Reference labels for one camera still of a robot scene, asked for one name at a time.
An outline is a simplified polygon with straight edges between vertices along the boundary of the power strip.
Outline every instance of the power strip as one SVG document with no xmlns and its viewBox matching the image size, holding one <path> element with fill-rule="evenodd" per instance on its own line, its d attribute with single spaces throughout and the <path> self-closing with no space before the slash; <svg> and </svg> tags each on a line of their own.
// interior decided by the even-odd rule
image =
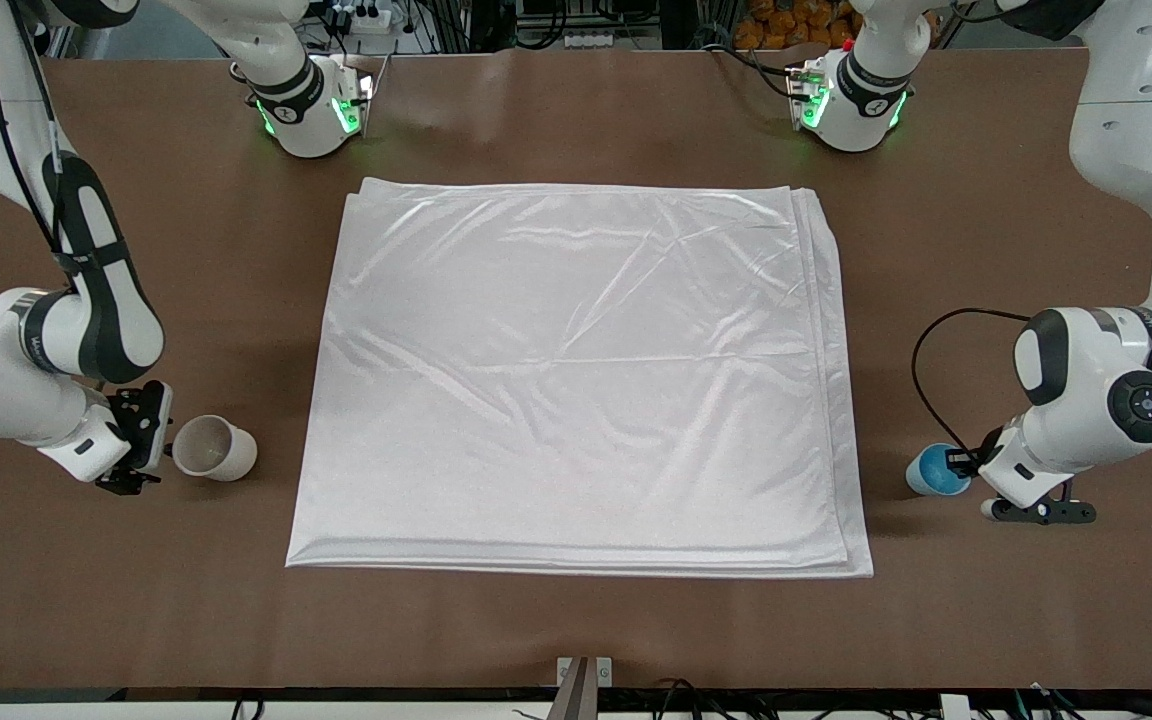
<svg viewBox="0 0 1152 720">
<path fill-rule="evenodd" d="M 616 36 L 609 32 L 573 33 L 563 37 L 564 50 L 585 50 L 586 47 L 611 47 L 616 44 Z"/>
<path fill-rule="evenodd" d="M 351 30 L 358 35 L 388 35 L 393 18 L 393 10 L 380 10 L 374 18 L 367 17 L 366 13 L 357 13 L 353 15 Z"/>
</svg>

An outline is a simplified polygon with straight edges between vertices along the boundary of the black button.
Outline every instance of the black button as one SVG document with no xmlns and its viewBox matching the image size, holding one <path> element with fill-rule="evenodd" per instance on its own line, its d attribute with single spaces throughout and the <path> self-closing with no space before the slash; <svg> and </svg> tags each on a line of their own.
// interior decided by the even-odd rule
<svg viewBox="0 0 1152 720">
<path fill-rule="evenodd" d="M 1132 415 L 1152 423 L 1152 387 L 1142 387 L 1132 393 Z"/>
<path fill-rule="evenodd" d="M 1114 411 L 1114 416 L 1120 420 L 1130 420 L 1132 418 L 1132 393 L 1123 386 L 1119 386 L 1111 389 L 1111 410 Z"/>
</svg>

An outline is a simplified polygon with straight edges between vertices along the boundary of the metal bracket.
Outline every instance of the metal bracket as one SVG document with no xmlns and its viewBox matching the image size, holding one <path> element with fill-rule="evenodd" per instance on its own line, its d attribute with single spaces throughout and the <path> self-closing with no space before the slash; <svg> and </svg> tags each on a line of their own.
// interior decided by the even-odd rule
<svg viewBox="0 0 1152 720">
<path fill-rule="evenodd" d="M 109 412 L 114 415 L 119 433 L 132 449 L 109 470 L 108 475 L 93 483 L 107 488 L 114 495 L 141 495 L 145 483 L 157 483 L 159 478 L 147 471 L 154 470 L 162 457 L 166 427 L 172 424 L 172 387 L 159 381 L 145 382 L 145 387 L 120 388 L 106 396 Z"/>
<path fill-rule="evenodd" d="M 1016 507 L 1003 498 L 998 498 L 990 502 L 986 510 L 990 520 L 1000 523 L 1033 523 L 1036 525 L 1085 525 L 1094 523 L 1096 507 L 1091 502 L 1074 500 L 1074 480 L 1064 480 L 1060 484 L 1060 500 L 1052 500 L 1051 495 L 1044 495 L 1030 507 Z"/>
<path fill-rule="evenodd" d="M 941 720 L 972 720 L 972 702 L 964 694 L 941 694 Z"/>
<path fill-rule="evenodd" d="M 573 659 L 570 657 L 559 657 L 558 659 L 558 684 L 562 685 L 570 670 Z M 598 687 L 612 687 L 612 659 L 611 657 L 598 657 L 594 662 L 596 675 L 598 675 Z"/>
<path fill-rule="evenodd" d="M 558 685 L 558 697 L 545 720 L 598 720 L 598 687 L 602 684 L 602 661 L 607 661 L 607 680 L 612 681 L 612 660 L 599 657 L 598 660 L 582 657 L 573 660 L 570 657 L 558 659 L 558 675 L 562 683 Z"/>
</svg>

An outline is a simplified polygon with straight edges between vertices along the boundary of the green led light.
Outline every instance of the green led light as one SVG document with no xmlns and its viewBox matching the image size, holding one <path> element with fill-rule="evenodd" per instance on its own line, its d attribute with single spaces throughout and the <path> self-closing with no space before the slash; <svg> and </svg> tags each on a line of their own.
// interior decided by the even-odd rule
<svg viewBox="0 0 1152 720">
<path fill-rule="evenodd" d="M 896 108 L 892 111 L 892 120 L 890 120 L 889 123 L 887 123 L 887 129 L 892 129 L 893 127 L 896 127 L 896 123 L 900 122 L 900 109 L 904 108 L 904 106 L 905 106 L 905 99 L 908 99 L 908 97 L 909 97 L 909 92 L 908 91 L 901 92 L 900 100 L 896 100 Z"/>
<path fill-rule="evenodd" d="M 358 113 L 356 109 L 349 108 L 349 113 L 346 114 L 346 106 L 335 97 L 332 99 L 332 108 L 338 112 L 338 118 L 340 118 L 340 127 L 344 128 L 344 132 L 355 132 L 358 129 Z"/>
<path fill-rule="evenodd" d="M 803 124 L 809 128 L 816 128 L 820 124 L 820 118 L 824 115 L 824 106 L 829 104 L 829 89 L 820 88 L 820 94 L 813 97 L 813 103 L 817 101 L 817 97 L 819 97 L 820 101 L 817 108 L 814 108 L 814 113 L 811 109 L 806 109 L 803 113 Z"/>
<path fill-rule="evenodd" d="M 260 118 L 265 119 L 265 132 L 270 132 L 270 135 L 274 135 L 274 123 L 270 122 L 270 115 L 265 114 L 265 108 L 264 108 L 264 106 L 260 105 L 260 100 L 256 101 L 256 108 L 260 111 Z"/>
</svg>

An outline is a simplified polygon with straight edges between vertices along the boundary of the cable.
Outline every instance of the cable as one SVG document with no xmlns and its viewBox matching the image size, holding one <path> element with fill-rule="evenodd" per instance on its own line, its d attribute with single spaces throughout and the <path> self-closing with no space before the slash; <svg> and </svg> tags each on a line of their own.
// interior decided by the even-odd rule
<svg viewBox="0 0 1152 720">
<path fill-rule="evenodd" d="M 238 700 L 234 702 L 234 711 L 229 714 L 229 720 L 238 720 L 238 712 L 243 710 L 243 697 L 238 696 Z M 262 698 L 256 698 L 256 715 L 251 715 L 251 720 L 260 720 L 262 715 L 265 715 L 265 700 Z"/>
<path fill-rule="evenodd" d="M 420 53 L 435 55 L 438 54 L 438 41 L 434 41 L 434 36 L 429 31 L 429 24 L 425 23 L 425 12 L 417 5 L 417 8 L 412 10 L 412 0 L 406 0 L 407 2 L 407 14 L 410 18 L 415 18 L 414 29 L 418 28 L 425 33 L 425 40 L 429 40 L 429 50 L 425 50 L 425 41 L 420 39 L 420 32 L 412 32 L 416 36 L 416 44 L 420 45 Z"/>
<path fill-rule="evenodd" d="M 918 399 L 923 401 L 923 406 L 927 408 L 929 414 L 932 415 L 932 419 L 935 420 L 935 424 L 941 425 L 941 430 L 945 430 L 945 433 L 954 439 L 955 445 L 968 454 L 968 458 L 972 462 L 973 470 L 979 471 L 983 462 L 979 457 L 975 456 L 972 448 L 968 447 L 968 445 L 963 442 L 963 438 L 960 438 L 958 434 L 954 432 L 950 424 L 946 423 L 946 420 L 941 418 L 941 414 L 937 412 L 937 408 L 933 407 L 932 401 L 927 399 L 927 393 L 923 392 L 923 382 L 918 381 L 918 354 L 923 348 L 923 342 L 927 340 L 929 334 L 932 334 L 932 331 L 940 327 L 941 323 L 946 323 L 946 320 L 950 318 L 956 318 L 957 314 L 969 313 L 993 314 L 995 318 L 1006 318 L 1009 320 L 1020 320 L 1020 323 L 1029 323 L 1026 314 L 1005 313 L 1002 310 L 991 310 L 987 306 L 960 306 L 957 310 L 952 310 L 946 314 L 941 314 L 940 318 L 932 320 L 932 324 L 927 325 L 927 328 L 924 329 L 923 334 L 918 336 L 918 342 L 914 343 L 914 354 L 911 354 L 909 359 L 909 369 L 910 374 L 914 376 L 914 391 L 918 392 Z M 1020 692 L 1016 694 L 1016 702 L 1020 705 Z"/>
<path fill-rule="evenodd" d="M 621 13 L 621 26 L 626 29 L 626 37 L 630 38 L 630 41 L 634 44 L 634 48 L 643 50 L 643 46 L 639 45 L 639 38 L 634 37 L 634 31 L 631 31 L 630 29 L 630 23 L 626 22 L 624 13 Z"/>
<path fill-rule="evenodd" d="M 1051 697 L 1056 698 L 1056 702 L 1060 702 L 1061 705 L 1064 705 L 1064 712 L 1069 712 L 1069 715 L 1073 717 L 1074 720 L 1087 720 L 1086 717 L 1079 714 L 1078 708 L 1074 707 L 1074 703 L 1069 702 L 1068 698 L 1066 698 L 1060 694 L 1060 691 L 1051 691 L 1051 692 L 1052 692 Z"/>
<path fill-rule="evenodd" d="M 332 31 L 332 26 L 328 24 L 328 18 L 326 18 L 325 14 L 314 13 L 314 17 L 319 20 L 320 23 L 323 23 L 324 31 L 328 33 L 328 47 L 324 47 L 324 50 L 329 50 L 329 45 L 332 45 L 332 41 L 335 40 L 338 41 L 338 46 L 340 47 L 340 54 L 344 55 L 344 60 L 348 61 L 349 51 L 346 50 L 344 47 L 344 37 L 342 37 L 343 33 Z"/>
<path fill-rule="evenodd" d="M 417 5 L 425 5 L 424 0 L 416 0 L 416 3 Z M 425 9 L 429 10 L 429 15 L 430 15 L 431 18 L 434 18 L 435 22 L 444 23 L 444 26 L 447 26 L 448 29 L 450 29 L 452 32 L 453 32 L 453 35 L 456 35 L 457 37 L 465 38 L 465 45 L 468 46 L 468 48 L 470 51 L 473 51 L 473 53 L 477 53 L 477 51 L 482 51 L 482 47 L 477 47 L 476 48 L 473 46 L 473 41 L 470 40 L 470 35 L 468 35 L 468 31 L 465 29 L 463 29 L 461 26 L 456 26 L 456 23 L 453 23 L 452 20 L 445 18 L 444 15 L 438 14 L 438 12 L 435 12 L 435 8 L 433 8 L 433 6 L 427 6 L 426 5 Z M 427 29 L 426 29 L 425 32 L 426 32 L 426 35 L 429 35 L 429 30 Z M 434 38 L 430 37 L 430 44 L 433 44 L 433 41 L 434 41 Z M 447 53 L 447 47 L 444 47 L 444 53 Z"/>
<path fill-rule="evenodd" d="M 29 213 L 33 215 L 33 220 L 38 223 L 38 232 L 41 232 L 41 236 L 47 240 L 47 247 L 51 247 L 52 252 L 60 252 L 60 242 L 51 236 L 50 228 L 47 228 L 46 218 L 41 217 L 41 210 L 38 209 L 38 202 L 33 199 L 33 194 L 29 192 L 29 183 L 24 179 L 24 172 L 20 169 L 20 160 L 17 154 L 15 154 L 15 147 L 12 145 L 12 136 L 8 134 L 8 119 L 3 114 L 3 98 L 0 92 L 0 137 L 3 138 L 3 151 L 8 156 L 8 164 L 12 165 L 12 173 L 20 185 L 20 191 L 24 195 L 24 200 L 29 206 Z"/>
<path fill-rule="evenodd" d="M 617 20 L 620 20 L 620 22 L 626 22 L 624 13 L 613 13 L 609 10 L 605 10 L 602 8 L 602 0 L 594 0 L 594 14 L 598 14 L 600 18 L 612 20 L 613 23 L 617 22 Z M 637 13 L 630 17 L 630 22 L 635 23 L 646 22 L 646 20 L 653 18 L 657 10 L 654 8 L 652 10 L 646 10 L 644 13 Z"/>
<path fill-rule="evenodd" d="M 434 37 L 434 35 L 435 35 L 434 31 L 431 31 L 431 29 L 429 29 L 430 23 L 426 22 L 426 20 L 425 20 L 425 13 L 426 12 L 429 12 L 430 14 L 433 14 L 433 12 L 426 9 L 424 5 L 416 3 L 416 13 L 420 15 L 420 29 L 422 29 L 422 31 L 425 32 L 425 40 L 429 40 L 429 51 L 430 51 L 430 54 L 431 55 L 440 55 L 440 54 L 444 53 L 444 50 L 442 50 L 442 47 L 439 46 L 438 40 Z"/>
<path fill-rule="evenodd" d="M 1016 691 L 1016 689 L 1014 689 L 1014 691 L 1011 692 L 1015 694 L 1016 696 L 1016 707 L 1020 708 L 1020 715 L 1024 717 L 1025 720 L 1033 720 L 1033 717 L 1029 715 L 1029 707 L 1025 707 L 1025 702 L 1020 699 L 1020 691 Z"/>
<path fill-rule="evenodd" d="M 767 88 L 772 88 L 772 92 L 776 92 L 776 94 L 780 94 L 782 97 L 788 97 L 788 99 L 790 100 L 801 100 L 803 103 L 810 100 L 809 94 L 803 94 L 803 92 L 790 92 L 783 90 L 782 88 L 778 86 L 776 83 L 772 82 L 772 78 L 767 77 L 767 70 L 763 68 L 763 63 L 759 63 L 759 61 L 755 59 L 755 52 L 752 50 L 749 51 L 749 59 L 750 59 L 749 63 L 752 65 L 756 70 L 758 70 L 758 77 L 763 78 L 764 83 L 767 83 Z"/>
<path fill-rule="evenodd" d="M 664 720 L 664 714 L 666 714 L 666 711 L 669 710 L 669 700 L 673 698 L 673 694 L 682 687 L 682 683 L 685 683 L 685 680 L 677 679 L 669 685 L 668 692 L 664 694 L 664 702 L 660 703 L 660 711 L 652 712 L 652 720 Z"/>
<path fill-rule="evenodd" d="M 1053 698 L 1051 692 L 1038 691 L 1038 694 L 1047 702 L 1047 718 L 1049 720 L 1064 720 L 1064 714 L 1060 711 L 1060 706 L 1056 705 L 1056 698 Z"/>
<path fill-rule="evenodd" d="M 33 75 L 33 82 L 38 86 L 38 96 L 41 98 L 41 111 L 47 118 L 47 123 L 50 123 L 50 132 L 56 129 L 56 111 L 52 108 L 51 105 L 51 93 L 47 91 L 47 82 L 41 78 L 41 68 L 38 67 L 38 54 L 35 53 L 33 46 L 31 45 L 32 36 L 29 35 L 29 29 L 24 26 L 24 17 L 20 15 L 20 8 L 15 3 L 8 3 L 8 8 L 12 9 L 12 18 L 17 28 L 17 33 L 20 36 L 20 41 L 26 47 L 26 58 L 29 60 L 29 69 Z M 60 167 L 60 158 L 58 152 L 60 152 L 60 143 L 55 142 L 56 136 L 51 136 L 52 150 L 50 156 L 52 156 L 52 164 L 56 168 Z M 51 200 L 51 242 L 56 247 L 61 247 L 60 242 L 60 217 L 65 213 L 65 197 L 60 194 L 60 173 L 56 174 L 56 191 L 55 197 Z"/>
<path fill-rule="evenodd" d="M 748 67 L 755 69 L 761 68 L 763 73 L 771 74 L 771 76 L 790 77 L 791 74 L 795 73 L 795 70 L 787 70 L 785 68 L 773 68 L 771 67 L 771 65 L 759 63 L 758 59 L 749 59 L 737 53 L 736 50 L 732 50 L 732 47 L 727 47 L 726 45 L 719 45 L 717 44 L 717 41 L 711 41 L 708 45 L 702 45 L 700 50 L 707 50 L 710 51 L 710 53 L 712 53 L 712 51 L 714 50 L 721 50 L 723 53 L 732 55 L 732 58 L 736 58 L 737 60 L 740 60 L 742 65 L 748 65 Z"/>
<path fill-rule="evenodd" d="M 704 35 L 706 32 L 712 32 L 718 36 L 717 45 L 730 47 L 732 46 L 732 32 L 727 28 L 721 26 L 721 24 L 714 22 L 707 22 L 696 28 L 696 32 L 691 33 L 691 40 L 687 43 L 687 50 L 699 50 L 702 45 L 705 44 Z"/>
<path fill-rule="evenodd" d="M 763 82 L 767 83 L 767 88 L 772 88 L 772 92 L 776 92 L 776 94 L 780 94 L 781 97 L 788 97 L 788 99 L 790 100 L 799 100 L 803 103 L 810 100 L 809 94 L 802 94 L 801 92 L 790 92 L 785 90 L 785 88 L 776 85 L 776 82 L 773 82 L 772 78 L 768 76 L 790 77 L 791 70 L 786 70 L 783 68 L 768 68 L 766 65 L 759 63 L 758 56 L 755 55 L 755 52 L 752 50 L 749 51 L 748 58 L 742 56 L 740 53 L 737 53 L 737 51 L 732 50 L 732 47 L 713 43 L 710 45 L 702 46 L 702 50 L 707 50 L 710 51 L 710 53 L 713 53 L 714 50 L 721 50 L 723 53 L 732 55 L 732 58 L 736 58 L 737 60 L 740 60 L 741 63 L 744 65 L 745 67 L 755 68 L 756 70 L 758 70 L 758 76 L 763 78 Z"/>
<path fill-rule="evenodd" d="M 554 41 L 558 41 L 559 37 L 563 36 L 563 32 L 567 31 L 567 0 L 552 1 L 554 5 L 554 14 L 550 17 L 550 29 L 548 31 L 545 31 L 545 36 L 540 38 L 540 41 L 536 41 L 535 44 L 531 41 L 521 41 L 517 37 L 515 37 L 515 41 L 513 41 L 513 44 L 515 44 L 516 47 L 522 47 L 523 50 L 545 50 L 545 47 L 553 45 Z M 558 22 L 558 14 L 560 12 L 562 13 L 561 26 Z"/>
<path fill-rule="evenodd" d="M 958 8 L 958 3 L 956 3 L 956 1 L 955 1 L 955 3 L 950 3 L 950 13 L 954 13 L 954 17 L 958 18 L 960 22 L 964 22 L 964 23 L 988 23 L 988 22 L 992 22 L 992 20 L 1005 18 L 1005 17 L 1007 17 L 1007 15 L 1010 15 L 1010 14 L 1015 13 L 1018 9 L 1020 8 L 1011 8 L 1010 10 L 1000 10 L 1000 12 L 998 12 L 995 14 L 986 15 L 986 17 L 983 17 L 983 18 L 970 18 L 970 17 L 968 17 L 968 15 L 965 13 L 963 13 L 963 10 L 961 10 Z"/>
</svg>

